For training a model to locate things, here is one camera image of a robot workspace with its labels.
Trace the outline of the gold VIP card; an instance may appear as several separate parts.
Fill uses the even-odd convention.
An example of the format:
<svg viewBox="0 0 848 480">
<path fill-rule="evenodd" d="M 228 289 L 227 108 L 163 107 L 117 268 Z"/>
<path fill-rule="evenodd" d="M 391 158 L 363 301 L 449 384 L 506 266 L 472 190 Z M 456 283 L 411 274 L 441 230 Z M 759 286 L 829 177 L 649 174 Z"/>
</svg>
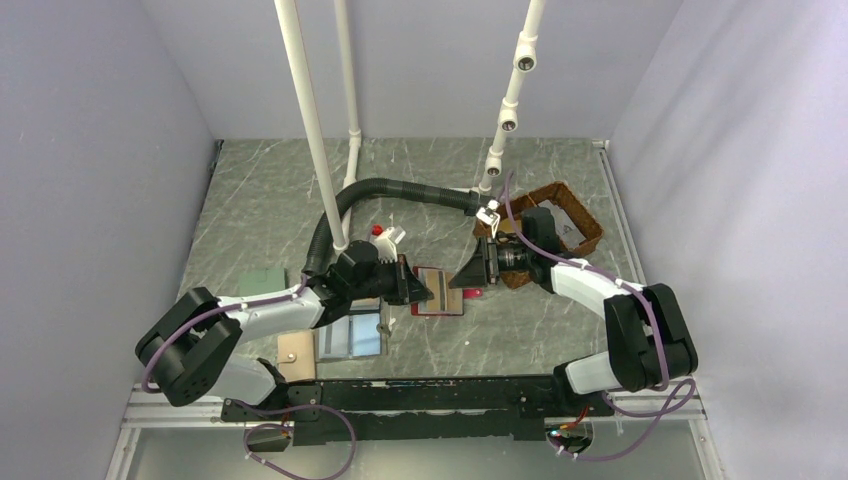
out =
<svg viewBox="0 0 848 480">
<path fill-rule="evenodd" d="M 464 313 L 463 291 L 448 286 L 453 274 L 441 269 L 420 268 L 419 279 L 433 292 L 434 299 L 418 304 L 422 315 L 460 316 Z"/>
</svg>

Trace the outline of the red leather card holder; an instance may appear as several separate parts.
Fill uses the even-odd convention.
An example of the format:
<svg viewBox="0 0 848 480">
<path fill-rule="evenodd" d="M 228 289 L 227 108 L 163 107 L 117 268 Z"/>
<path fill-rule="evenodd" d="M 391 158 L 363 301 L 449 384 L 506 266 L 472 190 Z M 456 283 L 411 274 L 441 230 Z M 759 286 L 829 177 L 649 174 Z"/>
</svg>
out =
<svg viewBox="0 0 848 480">
<path fill-rule="evenodd" d="M 415 266 L 413 273 L 433 294 L 431 299 L 413 304 L 410 307 L 410 312 L 413 316 L 463 316 L 465 312 L 465 301 L 478 299 L 483 296 L 483 290 L 480 288 L 449 288 L 448 283 L 453 278 L 453 274 L 442 269 Z"/>
</svg>

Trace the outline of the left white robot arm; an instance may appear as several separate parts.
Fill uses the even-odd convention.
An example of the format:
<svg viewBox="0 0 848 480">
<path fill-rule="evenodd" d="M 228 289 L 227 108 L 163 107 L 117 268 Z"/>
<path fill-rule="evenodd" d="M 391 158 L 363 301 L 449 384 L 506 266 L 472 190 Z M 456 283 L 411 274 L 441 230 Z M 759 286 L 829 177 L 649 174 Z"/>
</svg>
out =
<svg viewBox="0 0 848 480">
<path fill-rule="evenodd" d="M 206 395 L 230 399 L 272 420 L 286 409 L 288 382 L 266 359 L 235 357 L 239 345 L 328 326 L 347 316 L 358 300 L 404 306 L 433 297 L 404 255 L 383 260 L 367 241 L 353 242 L 324 273 L 303 275 L 286 290 L 224 297 L 193 288 L 138 341 L 142 389 L 163 394 L 174 407 Z"/>
</svg>

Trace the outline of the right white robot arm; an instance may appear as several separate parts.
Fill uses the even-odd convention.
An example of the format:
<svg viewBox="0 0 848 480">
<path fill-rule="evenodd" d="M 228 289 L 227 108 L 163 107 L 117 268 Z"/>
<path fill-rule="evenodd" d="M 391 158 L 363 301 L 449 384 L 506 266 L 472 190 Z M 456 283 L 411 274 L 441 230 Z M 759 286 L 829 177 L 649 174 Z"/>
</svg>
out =
<svg viewBox="0 0 848 480">
<path fill-rule="evenodd" d="M 523 211 L 517 233 L 479 238 L 450 285 L 482 288 L 514 272 L 584 306 L 604 322 L 606 351 L 554 370 L 558 382 L 551 388 L 551 401 L 560 413 L 578 413 L 596 392 L 660 387 L 697 369 L 697 352 L 673 290 L 661 283 L 624 281 L 563 251 L 549 209 Z"/>
</svg>

